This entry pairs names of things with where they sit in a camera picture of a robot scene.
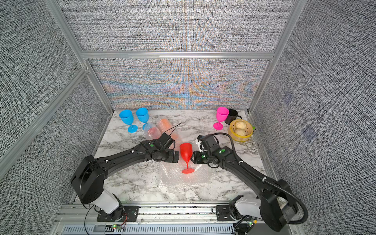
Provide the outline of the red wine glass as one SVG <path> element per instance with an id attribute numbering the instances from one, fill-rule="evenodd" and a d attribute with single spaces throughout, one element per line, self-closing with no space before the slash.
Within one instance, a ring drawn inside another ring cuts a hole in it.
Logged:
<path id="1" fill-rule="evenodd" d="M 193 146 L 190 143 L 183 143 L 180 145 L 180 154 L 184 162 L 186 163 L 187 168 L 182 170 L 184 174 L 190 174 L 194 172 L 193 168 L 189 167 L 189 162 L 193 155 Z"/>

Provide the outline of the bubble wrap sheet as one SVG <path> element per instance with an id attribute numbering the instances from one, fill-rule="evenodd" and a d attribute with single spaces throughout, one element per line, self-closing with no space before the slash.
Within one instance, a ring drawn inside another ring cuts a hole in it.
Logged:
<path id="1" fill-rule="evenodd" d="M 159 186 L 168 190 L 178 190 L 182 188 L 205 188 L 211 185 L 215 169 L 206 164 L 189 163 L 194 172 L 184 174 L 187 168 L 186 162 L 179 160 L 178 163 L 162 162 L 160 168 Z"/>

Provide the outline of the blue wine glass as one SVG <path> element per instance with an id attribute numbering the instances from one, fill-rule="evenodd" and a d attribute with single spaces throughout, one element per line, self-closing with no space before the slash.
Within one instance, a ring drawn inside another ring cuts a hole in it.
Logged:
<path id="1" fill-rule="evenodd" d="M 138 117 L 139 121 L 142 122 L 144 125 L 142 129 L 144 130 L 146 127 L 147 122 L 149 121 L 149 113 L 146 108 L 139 108 L 136 111 L 136 116 Z"/>
<path id="2" fill-rule="evenodd" d="M 129 133 L 136 133 L 137 132 L 138 127 L 133 124 L 134 117 L 133 117 L 133 113 L 132 113 L 131 110 L 121 111 L 120 114 L 119 114 L 119 117 L 125 124 L 129 125 L 129 127 L 128 127 Z"/>

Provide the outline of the pink wine glass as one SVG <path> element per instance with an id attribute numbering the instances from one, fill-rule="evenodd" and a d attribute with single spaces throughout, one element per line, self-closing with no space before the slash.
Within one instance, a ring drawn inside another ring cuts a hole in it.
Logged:
<path id="1" fill-rule="evenodd" d="M 223 129 L 223 124 L 222 122 L 225 121 L 225 119 L 229 115 L 229 109 L 225 107 L 219 107 L 216 112 L 216 120 L 217 122 L 213 124 L 213 127 L 215 130 L 222 130 Z"/>

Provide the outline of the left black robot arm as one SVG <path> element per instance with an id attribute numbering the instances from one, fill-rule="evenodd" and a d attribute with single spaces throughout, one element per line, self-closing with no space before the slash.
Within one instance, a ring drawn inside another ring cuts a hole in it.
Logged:
<path id="1" fill-rule="evenodd" d="M 163 133 L 158 139 L 142 141 L 131 149 L 111 156 L 87 156 L 73 174 L 71 185 L 82 204 L 93 204 L 100 208 L 101 215 L 111 221 L 119 221 L 125 217 L 125 209 L 115 195 L 104 189 L 104 180 L 142 162 L 177 163 L 179 152 L 171 146 L 175 147 L 175 140 Z"/>

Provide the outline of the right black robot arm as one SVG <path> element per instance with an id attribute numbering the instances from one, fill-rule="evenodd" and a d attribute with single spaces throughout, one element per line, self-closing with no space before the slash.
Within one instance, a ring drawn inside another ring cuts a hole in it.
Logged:
<path id="1" fill-rule="evenodd" d="M 292 193 L 286 181 L 276 181 L 260 173 L 238 156 L 232 138 L 231 148 L 221 147 L 217 135 L 230 137 L 226 133 L 198 136 L 196 144 L 199 151 L 207 159 L 207 164 L 216 164 L 234 174 L 257 195 L 260 217 L 269 228 L 279 232 L 287 224 L 299 225 L 307 221 L 306 206 Z"/>

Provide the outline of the coral wrapped wine glass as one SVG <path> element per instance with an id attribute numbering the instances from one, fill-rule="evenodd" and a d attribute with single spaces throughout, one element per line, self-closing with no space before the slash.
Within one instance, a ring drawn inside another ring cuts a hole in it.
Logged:
<path id="1" fill-rule="evenodd" d="M 161 137 L 162 133 L 157 127 L 157 125 L 153 123 L 147 123 L 144 128 L 144 133 L 147 140 L 154 140 Z"/>

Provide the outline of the orange wrapped wine glass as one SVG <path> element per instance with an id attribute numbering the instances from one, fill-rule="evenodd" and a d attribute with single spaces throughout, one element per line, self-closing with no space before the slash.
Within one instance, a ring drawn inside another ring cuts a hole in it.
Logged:
<path id="1" fill-rule="evenodd" d="M 161 131 L 161 133 L 166 132 L 168 135 L 170 135 L 176 142 L 180 142 L 181 138 L 179 134 L 175 131 L 173 132 L 174 128 L 173 125 L 170 123 L 170 121 L 167 119 L 166 116 L 159 116 L 156 119 L 156 125 Z"/>

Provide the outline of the yellow bamboo steamer basket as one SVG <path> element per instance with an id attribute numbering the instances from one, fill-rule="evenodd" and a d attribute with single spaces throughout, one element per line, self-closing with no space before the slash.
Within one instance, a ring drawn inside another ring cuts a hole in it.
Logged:
<path id="1" fill-rule="evenodd" d="M 255 127 L 249 122 L 242 119 L 235 119 L 230 123 L 228 134 L 234 141 L 244 143 L 251 139 L 254 130 Z"/>

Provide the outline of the upper white bun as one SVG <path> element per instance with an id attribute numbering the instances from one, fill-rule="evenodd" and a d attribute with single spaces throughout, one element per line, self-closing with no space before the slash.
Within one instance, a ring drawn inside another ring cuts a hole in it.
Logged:
<path id="1" fill-rule="evenodd" d="M 237 121 L 237 122 L 235 123 L 235 128 L 236 128 L 236 129 L 246 130 L 246 129 L 247 129 L 247 123 L 244 122 L 244 121 L 239 120 L 239 121 Z"/>

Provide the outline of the black mug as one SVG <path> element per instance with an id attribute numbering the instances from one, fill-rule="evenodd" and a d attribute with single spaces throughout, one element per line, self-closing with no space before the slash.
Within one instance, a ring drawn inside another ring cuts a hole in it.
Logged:
<path id="1" fill-rule="evenodd" d="M 225 119 L 225 123 L 230 125 L 233 120 L 236 120 L 237 118 L 242 119 L 242 117 L 238 114 L 238 112 L 234 109 L 229 109 L 229 114 L 227 118 Z"/>

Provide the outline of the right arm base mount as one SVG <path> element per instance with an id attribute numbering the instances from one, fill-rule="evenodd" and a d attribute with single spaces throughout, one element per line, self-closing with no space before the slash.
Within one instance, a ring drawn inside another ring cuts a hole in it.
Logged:
<path id="1" fill-rule="evenodd" d="M 245 219 L 261 218 L 260 199 L 251 194 L 238 195 L 228 204 L 216 205 L 217 221 L 240 221 Z"/>

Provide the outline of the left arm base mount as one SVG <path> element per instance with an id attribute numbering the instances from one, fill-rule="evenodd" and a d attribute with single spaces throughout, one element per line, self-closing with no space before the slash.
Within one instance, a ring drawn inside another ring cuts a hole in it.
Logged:
<path id="1" fill-rule="evenodd" d="M 107 214 L 104 210 L 99 211 L 97 222 L 136 222 L 139 214 L 139 206 L 129 206 L 122 204 L 111 214 Z"/>

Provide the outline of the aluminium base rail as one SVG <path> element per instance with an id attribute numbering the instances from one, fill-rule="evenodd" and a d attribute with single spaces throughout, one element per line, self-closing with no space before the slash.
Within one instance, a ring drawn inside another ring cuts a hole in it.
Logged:
<path id="1" fill-rule="evenodd" d="M 150 201 L 124 205 L 127 220 L 98 221 L 98 209 L 62 205 L 51 235 L 275 235 L 260 218 L 241 224 L 228 212 L 229 201 Z"/>

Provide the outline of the aluminium frame crossbar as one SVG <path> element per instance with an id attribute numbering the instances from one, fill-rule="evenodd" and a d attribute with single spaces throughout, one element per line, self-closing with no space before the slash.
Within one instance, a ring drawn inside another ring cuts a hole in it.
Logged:
<path id="1" fill-rule="evenodd" d="M 81 52 L 85 59 L 91 58 L 127 58 L 127 59 L 273 59 L 272 52 Z"/>

